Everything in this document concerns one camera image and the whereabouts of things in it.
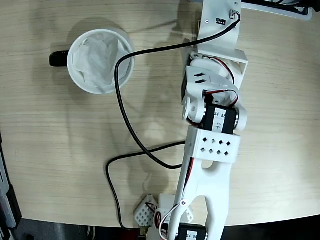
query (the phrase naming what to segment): table surface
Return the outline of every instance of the table surface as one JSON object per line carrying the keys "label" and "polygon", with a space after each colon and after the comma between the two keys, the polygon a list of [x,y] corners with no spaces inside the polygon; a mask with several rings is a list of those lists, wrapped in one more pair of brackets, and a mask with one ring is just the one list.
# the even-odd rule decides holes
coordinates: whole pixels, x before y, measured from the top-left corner
{"label": "table surface", "polygon": [[[186,0],[4,0],[0,9],[0,127],[10,180],[24,218],[119,226],[104,166],[137,151],[115,93],[79,89],[49,66],[82,33],[118,27],[136,50],[192,38],[201,5]],[[249,66],[241,87],[248,123],[233,165],[228,225],[320,214],[320,14],[311,21],[242,11],[237,48]],[[179,50],[136,58],[122,89],[148,147],[185,139]],[[183,147],[156,154],[178,164]],[[146,194],[174,194],[179,170],[144,156],[111,166],[124,224]],[[193,204],[204,224],[203,198]]]}

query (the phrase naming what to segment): black cable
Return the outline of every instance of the black cable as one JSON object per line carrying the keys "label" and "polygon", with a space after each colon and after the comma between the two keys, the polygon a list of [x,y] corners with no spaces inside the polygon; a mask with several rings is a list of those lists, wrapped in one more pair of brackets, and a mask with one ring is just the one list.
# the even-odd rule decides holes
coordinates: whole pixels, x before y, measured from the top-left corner
{"label": "black cable", "polygon": [[[178,146],[178,145],[183,145],[185,143],[186,143],[186,141],[178,141],[178,142],[170,143],[170,144],[167,144],[167,145],[164,145],[164,146],[161,146],[161,147],[154,148],[152,150],[148,150],[148,152],[149,153],[153,153],[153,152],[161,151],[161,150],[164,150],[164,149],[172,148],[172,147],[175,147],[175,146]],[[124,229],[124,230],[130,230],[131,231],[132,229],[125,227],[123,222],[122,222],[120,203],[119,203],[119,199],[118,199],[115,187],[112,184],[112,181],[111,181],[111,178],[110,178],[109,167],[110,167],[110,164],[114,163],[117,160],[136,157],[136,156],[141,156],[141,155],[145,155],[145,154],[146,154],[146,152],[141,151],[141,152],[135,152],[135,153],[130,153],[130,154],[117,156],[117,157],[111,159],[105,166],[105,174],[106,174],[106,178],[108,180],[108,183],[110,185],[110,188],[111,188],[111,191],[112,191],[112,194],[113,194],[113,197],[114,197],[119,223],[120,223],[121,228]]]}
{"label": "black cable", "polygon": [[232,29],[234,29],[237,26],[237,24],[240,22],[240,20],[241,20],[240,19],[240,14],[238,13],[236,15],[238,16],[238,20],[237,21],[232,23],[225,30],[223,30],[223,31],[221,31],[221,32],[219,32],[219,33],[217,33],[217,34],[215,34],[213,36],[209,36],[209,37],[206,37],[206,38],[203,38],[203,39],[200,39],[200,40],[196,40],[196,41],[190,41],[190,42],[185,42],[185,43],[181,43],[181,44],[171,45],[171,46],[164,46],[164,47],[158,47],[158,48],[153,48],[153,49],[147,49],[147,50],[141,50],[141,51],[132,52],[132,53],[129,53],[129,54],[123,56],[122,58],[120,58],[119,61],[115,65],[115,68],[114,68],[115,92],[116,92],[116,96],[118,98],[119,108],[121,110],[123,120],[124,120],[128,130],[129,130],[131,136],[135,140],[136,144],[142,149],[143,152],[145,152],[145,154],[148,155],[149,158],[151,158],[157,164],[160,164],[162,167],[165,167],[167,169],[179,169],[179,168],[181,168],[181,164],[180,165],[169,165],[169,164],[166,164],[166,163],[162,162],[160,159],[158,159],[156,156],[154,156],[143,145],[143,143],[138,138],[137,134],[135,133],[133,127],[130,124],[130,121],[128,119],[128,116],[127,116],[127,113],[126,113],[126,110],[125,110],[124,103],[122,101],[121,92],[120,92],[120,86],[119,86],[119,66],[123,61],[125,61],[127,59],[130,59],[132,57],[138,56],[138,55],[158,53],[158,52],[163,52],[163,51],[169,51],[169,50],[174,50],[174,49],[181,49],[181,48],[191,47],[193,45],[203,44],[205,42],[220,38],[223,35],[225,35],[228,32],[230,32]]}
{"label": "black cable", "polygon": [[307,8],[308,6],[303,3],[294,3],[294,4],[280,4],[281,2],[272,2],[272,1],[261,1],[261,0],[242,0],[243,3],[247,4],[255,4],[259,6],[265,6],[270,8],[277,8],[277,9],[288,9],[288,8],[295,8],[295,7],[301,7],[301,8]]}

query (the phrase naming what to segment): connector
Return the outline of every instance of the connector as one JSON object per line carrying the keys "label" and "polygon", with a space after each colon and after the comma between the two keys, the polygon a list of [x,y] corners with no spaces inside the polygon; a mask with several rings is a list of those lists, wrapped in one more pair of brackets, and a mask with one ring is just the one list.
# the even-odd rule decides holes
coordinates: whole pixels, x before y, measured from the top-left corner
{"label": "connector", "polygon": [[235,15],[236,15],[235,12],[231,9],[230,14],[229,14],[229,18],[232,20],[235,20]]}

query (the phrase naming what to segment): robotic arm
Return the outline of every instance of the robotic arm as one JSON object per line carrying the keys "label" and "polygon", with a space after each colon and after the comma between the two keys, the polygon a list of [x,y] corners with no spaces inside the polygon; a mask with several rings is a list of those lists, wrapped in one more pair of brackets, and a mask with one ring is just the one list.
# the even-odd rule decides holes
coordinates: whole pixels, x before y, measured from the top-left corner
{"label": "robotic arm", "polygon": [[[197,39],[225,30],[241,17],[240,12],[241,0],[204,0]],[[234,130],[242,131],[247,123],[239,89],[248,60],[243,51],[235,49],[239,28],[238,24],[215,40],[182,51],[182,118],[190,126],[173,207],[163,217],[157,237],[150,240],[221,239],[229,212],[231,167],[241,140]],[[212,165],[203,169],[203,160],[212,161]],[[205,227],[181,224],[186,209],[198,196],[205,196]],[[162,225],[169,216],[166,237]]]}

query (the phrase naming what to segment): floor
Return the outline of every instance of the floor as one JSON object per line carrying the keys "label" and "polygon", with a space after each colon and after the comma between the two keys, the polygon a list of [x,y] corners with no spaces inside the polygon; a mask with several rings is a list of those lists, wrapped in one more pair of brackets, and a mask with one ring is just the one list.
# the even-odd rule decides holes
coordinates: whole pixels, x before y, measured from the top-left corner
{"label": "floor", "polygon": [[[273,223],[229,226],[221,240],[320,240],[320,215]],[[95,240],[144,240],[140,231],[96,227]],[[92,240],[85,226],[22,219],[14,231],[16,240]]]}

